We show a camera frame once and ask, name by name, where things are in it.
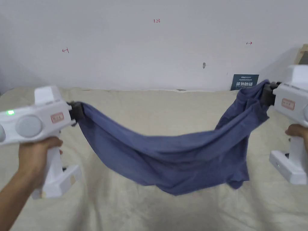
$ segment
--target red handwritten mark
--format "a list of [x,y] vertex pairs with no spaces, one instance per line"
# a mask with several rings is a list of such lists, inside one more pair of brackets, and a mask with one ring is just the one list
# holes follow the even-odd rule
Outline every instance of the red handwritten mark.
[[67,51],[68,52],[68,48],[66,47],[66,50],[65,49],[62,49],[62,52],[65,52]]

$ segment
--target green indicator light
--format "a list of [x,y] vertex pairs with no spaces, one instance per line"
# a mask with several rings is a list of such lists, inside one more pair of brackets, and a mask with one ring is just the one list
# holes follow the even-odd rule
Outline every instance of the green indicator light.
[[7,111],[7,114],[8,114],[8,115],[13,115],[13,114],[14,114],[14,111],[13,111],[13,110],[9,110],[9,111]]

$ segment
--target blue sign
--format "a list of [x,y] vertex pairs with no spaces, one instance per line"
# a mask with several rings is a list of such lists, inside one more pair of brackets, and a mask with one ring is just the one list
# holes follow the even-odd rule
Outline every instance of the blue sign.
[[256,86],[258,78],[259,75],[233,75],[230,91]]

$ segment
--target blue t-shirt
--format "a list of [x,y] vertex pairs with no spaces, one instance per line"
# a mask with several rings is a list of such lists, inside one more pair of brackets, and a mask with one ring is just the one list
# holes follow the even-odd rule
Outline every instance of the blue t-shirt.
[[268,119],[260,103],[265,80],[243,88],[215,130],[181,136],[143,136],[82,103],[79,121],[88,143],[110,169],[142,185],[180,195],[249,180],[246,154],[250,133]]

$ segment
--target finger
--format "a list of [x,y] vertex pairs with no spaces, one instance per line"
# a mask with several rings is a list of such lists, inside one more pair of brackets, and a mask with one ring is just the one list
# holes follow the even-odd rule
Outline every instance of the finger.
[[63,141],[58,137],[49,137],[42,141],[42,143],[48,148],[60,147],[63,144]]
[[286,130],[286,134],[289,136],[300,136],[303,137],[303,134],[307,133],[308,130],[299,124],[292,124]]

